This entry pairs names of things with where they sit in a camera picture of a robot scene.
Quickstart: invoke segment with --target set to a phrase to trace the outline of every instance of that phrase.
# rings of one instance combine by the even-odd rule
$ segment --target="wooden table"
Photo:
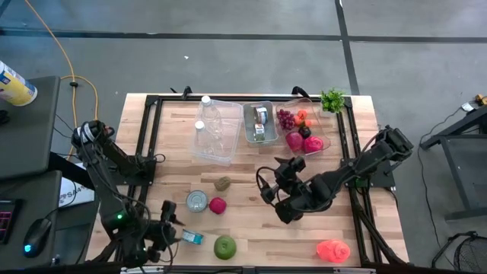
[[[127,154],[134,154],[147,94],[127,94],[116,137],[116,143]],[[352,96],[353,110],[361,145],[377,133],[377,121],[370,96]],[[333,266],[321,261],[316,255],[316,245],[328,239],[345,241],[351,249],[350,258],[343,266],[359,266],[357,242],[352,220],[348,191],[343,188],[325,212],[306,214],[300,221],[289,225],[282,223],[274,209],[266,205],[256,186],[256,169],[267,165],[277,167],[275,156],[290,158],[292,154],[284,142],[267,147],[250,147],[244,126],[240,133],[237,152],[230,167],[201,163],[189,153],[189,140],[194,129],[197,102],[164,102],[158,129],[155,153],[163,153],[167,160],[159,164],[154,184],[148,193],[147,205],[152,218],[159,219],[161,204],[165,199],[177,203],[177,217],[186,229],[203,234],[202,245],[181,242],[174,265],[200,266]],[[348,117],[344,112],[345,128],[349,136]],[[306,169],[299,174],[303,180],[316,173],[335,170],[342,158],[336,118],[320,118],[320,123],[331,146],[313,159],[307,160]],[[151,125],[148,126],[144,151],[147,151]],[[218,192],[213,183],[228,176],[232,184],[225,192]],[[126,194],[127,188],[120,187]],[[186,207],[186,196],[192,190],[203,190],[211,199],[220,196],[228,203],[223,215],[209,209],[192,213]],[[406,245],[396,204],[385,190],[371,190],[371,201],[376,226],[387,243],[405,261],[408,261]],[[176,226],[180,234],[182,228]],[[219,260],[213,254],[213,243],[220,235],[230,235],[237,242],[237,254],[230,260]],[[368,256],[373,259],[367,229],[364,237]],[[87,260],[94,258],[108,244],[99,219],[89,244]],[[161,258],[168,260],[166,251]]]

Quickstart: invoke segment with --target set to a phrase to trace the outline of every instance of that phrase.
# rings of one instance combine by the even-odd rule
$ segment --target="grapes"
[[[279,110],[277,118],[283,130],[292,130],[294,128],[294,115],[289,110]]]

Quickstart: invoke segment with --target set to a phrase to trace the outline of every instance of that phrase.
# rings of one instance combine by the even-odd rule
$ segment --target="black metal frame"
[[[480,132],[485,131],[485,124],[487,123],[487,106],[480,107],[468,113],[460,121],[448,126],[446,129],[433,135],[428,140],[420,144],[424,150],[429,149],[433,145],[441,144],[448,165],[450,167],[451,175],[457,185],[458,193],[462,200],[465,210],[459,212],[452,212],[444,216],[445,221],[455,221],[463,218],[472,218],[487,215],[487,207],[478,206],[477,193],[473,187],[472,182],[463,182],[458,174],[458,165],[450,151],[451,139],[487,139],[486,134],[480,135],[461,135],[462,132],[479,126]]]
[[[153,157],[154,156],[154,150],[156,146],[156,141],[158,137],[158,130],[159,130],[159,122],[161,118],[161,110],[162,110],[162,104],[165,101],[200,101],[201,97],[204,96],[204,94],[193,94],[192,90],[190,87],[186,87],[184,92],[182,94],[178,94],[175,90],[171,89],[174,94],[165,94],[165,95],[147,95],[145,98],[145,108],[144,108],[144,114],[142,116],[142,123],[141,123],[141,128],[138,136],[138,141],[137,141],[137,149],[135,153],[137,155],[142,154],[142,148],[144,145],[144,140],[145,140],[145,133],[148,128],[148,120],[149,120],[149,113],[151,111],[151,108],[153,106],[156,107],[155,109],[155,115],[154,115],[154,121],[153,121],[153,126],[152,126],[152,131],[151,131],[151,138],[148,146],[148,157]],[[320,97],[319,96],[308,96],[305,91],[303,91],[299,87],[293,88],[293,91],[291,95],[283,95],[283,94],[245,94],[245,95],[231,95],[231,94],[212,94],[212,99],[214,100],[229,100],[229,101],[263,101],[263,100],[270,100],[274,102],[285,102],[289,101],[295,98],[299,98],[298,94],[310,98],[311,101],[313,102],[320,102]],[[345,99],[345,110],[349,118],[349,124],[350,124],[350,129],[352,132],[352,140],[353,140],[353,147],[355,151],[355,155],[358,155],[360,153],[360,143],[358,141],[358,132],[357,128],[355,125],[355,116],[353,114],[353,106],[352,106],[352,101],[350,97],[347,97]],[[350,160],[350,154],[349,154],[349,147],[347,143],[347,138],[346,138],[346,133],[345,133],[345,124],[343,122],[343,115],[342,113],[337,113],[336,114],[338,124],[339,124],[339,135],[340,135],[340,141],[341,141],[341,146],[342,146],[342,153],[343,153],[343,159],[342,163],[345,163]],[[136,186],[129,186],[129,190],[127,195],[130,197],[134,197],[135,195],[135,188]],[[351,201],[354,199],[352,196],[355,196],[357,193],[357,190],[355,186],[349,187],[349,194]],[[147,199],[147,194],[148,194],[148,186],[142,186],[140,196],[138,200],[141,202],[145,202]],[[364,209],[369,217],[371,223],[374,223],[374,215],[372,212],[372,206],[371,206],[371,199],[369,196],[369,192],[363,188],[362,189],[362,196],[364,200]],[[361,227],[361,220],[358,217],[358,211],[357,209],[352,205],[352,216],[354,220],[354,227],[355,227],[355,236],[357,238],[357,245],[358,245],[358,253],[360,256],[360,262],[361,265],[364,265],[365,263],[369,263],[370,260],[368,259],[368,256],[366,254],[365,250],[365,243],[364,243],[364,234],[362,231]],[[382,262],[382,257],[380,255],[380,249],[375,243],[374,239],[371,238],[373,250],[374,250],[374,262],[376,263],[381,263]],[[121,254],[117,251],[116,252],[116,260],[121,260]],[[172,268],[172,271],[183,271],[183,270],[191,270],[191,269],[199,269],[200,271],[202,270],[202,266],[174,266]],[[205,269],[210,269],[210,270],[219,270],[219,269],[227,269],[228,267],[223,267],[223,266],[205,266]],[[281,272],[281,271],[286,271],[286,272],[333,272],[335,269],[331,267],[306,267],[305,270],[303,267],[299,268],[294,268],[294,267],[259,267],[260,272],[272,272],[275,270],[276,272]],[[253,268],[253,271],[250,271],[249,269],[246,270],[248,273],[255,273],[256,268]]]

